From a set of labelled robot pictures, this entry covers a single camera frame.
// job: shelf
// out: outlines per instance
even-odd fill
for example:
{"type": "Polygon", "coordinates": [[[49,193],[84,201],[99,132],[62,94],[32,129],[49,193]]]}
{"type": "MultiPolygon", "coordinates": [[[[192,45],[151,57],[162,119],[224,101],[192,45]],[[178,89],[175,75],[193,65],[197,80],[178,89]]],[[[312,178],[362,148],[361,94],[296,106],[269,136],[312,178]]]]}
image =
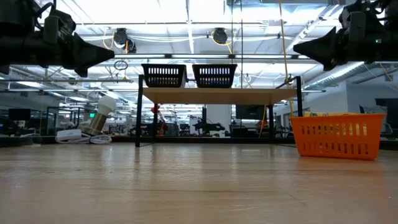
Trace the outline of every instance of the shelf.
{"type": "Polygon", "coordinates": [[[291,89],[144,88],[154,103],[271,105],[296,95],[291,89]]]}

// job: white lamp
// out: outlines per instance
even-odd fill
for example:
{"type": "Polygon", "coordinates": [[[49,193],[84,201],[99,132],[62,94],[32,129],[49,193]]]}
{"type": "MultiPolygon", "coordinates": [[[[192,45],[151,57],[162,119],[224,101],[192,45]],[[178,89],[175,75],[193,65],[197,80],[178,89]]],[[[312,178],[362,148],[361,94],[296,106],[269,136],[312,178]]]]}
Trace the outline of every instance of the white lamp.
{"type": "Polygon", "coordinates": [[[103,96],[98,100],[98,111],[94,115],[88,127],[81,127],[83,133],[89,134],[90,136],[96,136],[102,134],[101,130],[105,124],[106,117],[110,112],[115,111],[116,100],[110,96],[103,96]]]}

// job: orange basket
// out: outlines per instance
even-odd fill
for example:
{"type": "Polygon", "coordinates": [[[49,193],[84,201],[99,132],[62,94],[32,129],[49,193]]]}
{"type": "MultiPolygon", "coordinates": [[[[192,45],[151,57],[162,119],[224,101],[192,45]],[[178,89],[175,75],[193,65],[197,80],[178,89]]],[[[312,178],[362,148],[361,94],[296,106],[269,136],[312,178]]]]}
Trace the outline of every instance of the orange basket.
{"type": "Polygon", "coordinates": [[[290,118],[301,156],[375,159],[384,114],[290,118]]]}

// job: wooden table surface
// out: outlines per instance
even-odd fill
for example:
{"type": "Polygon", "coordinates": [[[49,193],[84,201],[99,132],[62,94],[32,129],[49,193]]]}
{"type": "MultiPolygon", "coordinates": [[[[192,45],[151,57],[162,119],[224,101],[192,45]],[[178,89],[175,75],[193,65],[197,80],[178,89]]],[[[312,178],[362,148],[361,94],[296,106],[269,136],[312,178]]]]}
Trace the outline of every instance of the wooden table surface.
{"type": "Polygon", "coordinates": [[[0,223],[398,223],[398,152],[354,161],[272,145],[5,148],[0,223]]]}
{"type": "Polygon", "coordinates": [[[156,103],[271,105],[296,95],[293,89],[144,88],[144,96],[156,103]]]}

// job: black basket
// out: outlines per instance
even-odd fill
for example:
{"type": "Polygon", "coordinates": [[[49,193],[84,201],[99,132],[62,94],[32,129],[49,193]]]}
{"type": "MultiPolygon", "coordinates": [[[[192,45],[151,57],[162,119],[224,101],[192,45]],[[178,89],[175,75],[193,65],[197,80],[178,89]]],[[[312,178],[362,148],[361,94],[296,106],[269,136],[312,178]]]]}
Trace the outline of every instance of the black basket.
{"type": "Polygon", "coordinates": [[[238,65],[192,65],[199,88],[231,88],[238,65]]]}
{"type": "Polygon", "coordinates": [[[148,87],[183,88],[187,77],[186,65],[141,64],[148,87]]]}

